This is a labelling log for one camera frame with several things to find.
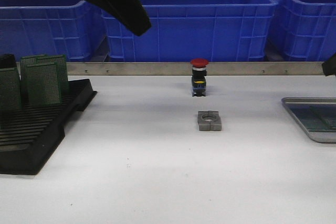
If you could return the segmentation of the green circuit board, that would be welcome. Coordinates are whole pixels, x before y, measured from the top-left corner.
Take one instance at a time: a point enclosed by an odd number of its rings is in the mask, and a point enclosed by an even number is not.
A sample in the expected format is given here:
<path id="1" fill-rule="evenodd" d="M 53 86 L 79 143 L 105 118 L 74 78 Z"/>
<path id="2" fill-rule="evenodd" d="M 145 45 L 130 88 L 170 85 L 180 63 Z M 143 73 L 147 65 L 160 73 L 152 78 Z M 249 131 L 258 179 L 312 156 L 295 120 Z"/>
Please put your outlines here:
<path id="1" fill-rule="evenodd" d="M 1 69 L 1 112 L 22 108 L 20 77 L 17 68 Z"/>
<path id="2" fill-rule="evenodd" d="M 61 89 L 57 64 L 37 63 L 26 67 L 29 104 L 44 107 L 61 104 Z"/>
<path id="3" fill-rule="evenodd" d="M 315 105 L 310 106 L 310 110 L 327 126 L 329 130 L 335 130 L 335 106 Z"/>
<path id="4" fill-rule="evenodd" d="M 36 58 L 37 63 L 56 63 L 57 75 L 60 85 L 61 94 L 69 93 L 69 82 L 67 74 L 67 64 L 65 55 L 38 55 Z"/>
<path id="5" fill-rule="evenodd" d="M 28 97 L 26 68 L 28 65 L 36 64 L 38 57 L 44 57 L 44 56 L 46 56 L 46 54 L 26 56 L 22 57 L 20 60 L 20 74 L 21 74 L 20 90 L 22 96 L 25 98 Z"/>
<path id="6" fill-rule="evenodd" d="M 335 130 L 329 130 L 327 126 L 313 114 L 310 110 L 310 106 L 291 110 L 309 132 L 335 132 Z"/>

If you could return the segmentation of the silver metal tray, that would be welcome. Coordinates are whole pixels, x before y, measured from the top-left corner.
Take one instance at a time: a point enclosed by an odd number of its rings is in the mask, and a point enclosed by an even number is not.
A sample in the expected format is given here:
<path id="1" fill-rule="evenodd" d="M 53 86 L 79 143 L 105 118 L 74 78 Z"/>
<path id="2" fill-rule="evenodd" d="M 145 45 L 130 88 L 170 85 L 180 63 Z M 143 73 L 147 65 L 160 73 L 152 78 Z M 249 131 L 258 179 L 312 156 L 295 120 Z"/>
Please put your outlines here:
<path id="1" fill-rule="evenodd" d="M 296 121 L 301 129 L 307 134 L 307 136 L 317 142 L 325 144 L 335 143 L 335 132 L 309 132 L 302 123 L 296 118 L 291 109 L 304 108 L 309 106 L 319 105 L 331 105 L 335 106 L 335 98 L 283 98 L 281 99 L 282 106 L 290 114 L 290 116 Z"/>

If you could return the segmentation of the green circuit board front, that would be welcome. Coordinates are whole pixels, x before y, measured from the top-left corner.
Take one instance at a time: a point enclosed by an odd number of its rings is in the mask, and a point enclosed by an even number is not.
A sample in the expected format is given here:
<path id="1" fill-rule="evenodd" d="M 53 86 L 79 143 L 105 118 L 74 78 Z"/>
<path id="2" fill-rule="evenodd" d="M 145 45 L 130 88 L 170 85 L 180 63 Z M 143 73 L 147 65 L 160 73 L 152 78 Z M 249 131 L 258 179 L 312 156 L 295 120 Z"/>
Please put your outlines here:
<path id="1" fill-rule="evenodd" d="M 37 63 L 26 67 L 29 104 L 44 107 L 61 104 L 61 89 L 57 64 Z"/>

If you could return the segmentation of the black slotted board rack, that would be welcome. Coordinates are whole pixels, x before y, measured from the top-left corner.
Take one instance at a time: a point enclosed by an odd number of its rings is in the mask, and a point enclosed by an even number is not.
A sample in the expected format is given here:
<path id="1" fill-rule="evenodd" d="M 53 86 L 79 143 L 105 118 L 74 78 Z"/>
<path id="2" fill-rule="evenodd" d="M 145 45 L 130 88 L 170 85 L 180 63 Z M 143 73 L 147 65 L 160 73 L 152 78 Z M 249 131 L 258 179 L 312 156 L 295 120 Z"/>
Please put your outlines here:
<path id="1" fill-rule="evenodd" d="M 69 82 L 62 104 L 1 113 L 1 174 L 36 175 L 65 137 L 64 127 L 96 95 L 89 79 Z"/>

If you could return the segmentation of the blue plastic crate right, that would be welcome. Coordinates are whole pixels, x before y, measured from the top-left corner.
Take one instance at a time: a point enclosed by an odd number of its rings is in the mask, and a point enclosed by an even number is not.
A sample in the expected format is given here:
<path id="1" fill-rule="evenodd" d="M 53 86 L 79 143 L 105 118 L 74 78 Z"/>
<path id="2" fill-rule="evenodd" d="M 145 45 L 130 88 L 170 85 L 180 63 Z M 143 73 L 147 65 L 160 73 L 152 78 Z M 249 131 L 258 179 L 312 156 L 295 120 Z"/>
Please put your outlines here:
<path id="1" fill-rule="evenodd" d="M 335 0 L 277 0 L 269 42 L 286 61 L 326 61 L 335 54 Z"/>

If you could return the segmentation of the blue plastic crate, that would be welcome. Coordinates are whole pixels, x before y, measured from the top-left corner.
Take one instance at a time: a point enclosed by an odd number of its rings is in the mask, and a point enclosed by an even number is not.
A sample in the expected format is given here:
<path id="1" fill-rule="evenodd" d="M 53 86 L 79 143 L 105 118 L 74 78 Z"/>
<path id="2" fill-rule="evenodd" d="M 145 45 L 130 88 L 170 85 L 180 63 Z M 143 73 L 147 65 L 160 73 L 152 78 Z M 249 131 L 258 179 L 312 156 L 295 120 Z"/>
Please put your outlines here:
<path id="1" fill-rule="evenodd" d="M 106 51 L 101 11 L 84 0 L 1 0 L 2 54 L 82 62 Z"/>
<path id="2" fill-rule="evenodd" d="M 286 61 L 326 61 L 335 54 L 335 0 L 277 0 L 269 42 Z"/>
<path id="3" fill-rule="evenodd" d="M 277 7 L 275 0 L 140 1 L 152 25 L 141 36 L 102 13 L 114 61 L 262 61 Z"/>

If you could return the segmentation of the blue plastic crate left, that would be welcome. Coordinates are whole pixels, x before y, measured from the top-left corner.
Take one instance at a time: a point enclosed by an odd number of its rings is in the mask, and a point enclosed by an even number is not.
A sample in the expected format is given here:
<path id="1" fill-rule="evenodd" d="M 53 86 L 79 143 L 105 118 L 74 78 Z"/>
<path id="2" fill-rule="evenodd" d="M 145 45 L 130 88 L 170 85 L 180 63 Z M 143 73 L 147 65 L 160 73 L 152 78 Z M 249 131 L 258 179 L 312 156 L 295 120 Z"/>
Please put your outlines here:
<path id="1" fill-rule="evenodd" d="M 84 0 L 1 0 L 2 54 L 82 62 L 106 51 L 101 11 Z"/>

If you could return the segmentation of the blue plastic crate centre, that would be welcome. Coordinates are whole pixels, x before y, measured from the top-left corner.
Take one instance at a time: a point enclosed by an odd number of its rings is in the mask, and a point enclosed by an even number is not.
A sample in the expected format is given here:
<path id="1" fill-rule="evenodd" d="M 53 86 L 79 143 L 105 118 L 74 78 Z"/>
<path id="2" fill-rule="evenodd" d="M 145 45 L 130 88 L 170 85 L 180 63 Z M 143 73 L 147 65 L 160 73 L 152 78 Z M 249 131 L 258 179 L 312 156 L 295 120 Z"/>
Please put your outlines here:
<path id="1" fill-rule="evenodd" d="M 140 1 L 152 25 L 141 36 L 102 13 L 114 61 L 262 61 L 277 7 L 275 0 Z"/>

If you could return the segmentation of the red emergency stop button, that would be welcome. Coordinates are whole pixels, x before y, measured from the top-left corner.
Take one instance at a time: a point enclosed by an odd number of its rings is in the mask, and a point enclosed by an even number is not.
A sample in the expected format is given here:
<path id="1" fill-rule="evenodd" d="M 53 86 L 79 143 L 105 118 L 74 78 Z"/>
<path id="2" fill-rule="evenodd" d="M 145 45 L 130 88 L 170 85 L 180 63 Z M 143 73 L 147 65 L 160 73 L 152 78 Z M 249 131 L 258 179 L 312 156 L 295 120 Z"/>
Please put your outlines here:
<path id="1" fill-rule="evenodd" d="M 195 58 L 191 60 L 192 65 L 192 96 L 205 97 L 206 96 L 206 79 L 207 65 L 209 61 L 203 58 Z"/>

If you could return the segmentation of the grey metal pipe clamp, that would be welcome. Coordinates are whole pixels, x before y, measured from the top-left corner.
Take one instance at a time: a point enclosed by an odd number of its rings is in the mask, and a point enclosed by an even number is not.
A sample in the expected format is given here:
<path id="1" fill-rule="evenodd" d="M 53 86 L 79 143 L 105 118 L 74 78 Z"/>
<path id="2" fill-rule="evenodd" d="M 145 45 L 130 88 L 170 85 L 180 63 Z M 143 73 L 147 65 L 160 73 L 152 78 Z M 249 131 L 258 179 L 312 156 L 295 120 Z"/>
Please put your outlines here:
<path id="1" fill-rule="evenodd" d="M 199 131 L 221 131 L 222 121 L 218 111 L 198 111 Z"/>

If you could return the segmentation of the steel table edge rail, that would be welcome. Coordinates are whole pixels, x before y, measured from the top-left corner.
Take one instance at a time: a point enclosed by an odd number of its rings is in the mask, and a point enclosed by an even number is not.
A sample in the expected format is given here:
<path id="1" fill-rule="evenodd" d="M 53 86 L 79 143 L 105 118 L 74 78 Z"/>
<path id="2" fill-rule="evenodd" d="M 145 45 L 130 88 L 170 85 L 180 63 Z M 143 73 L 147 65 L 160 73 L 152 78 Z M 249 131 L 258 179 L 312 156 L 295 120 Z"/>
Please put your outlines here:
<path id="1" fill-rule="evenodd" d="M 190 76 L 189 62 L 68 62 L 70 76 Z M 322 76 L 322 62 L 211 62 L 208 76 Z"/>

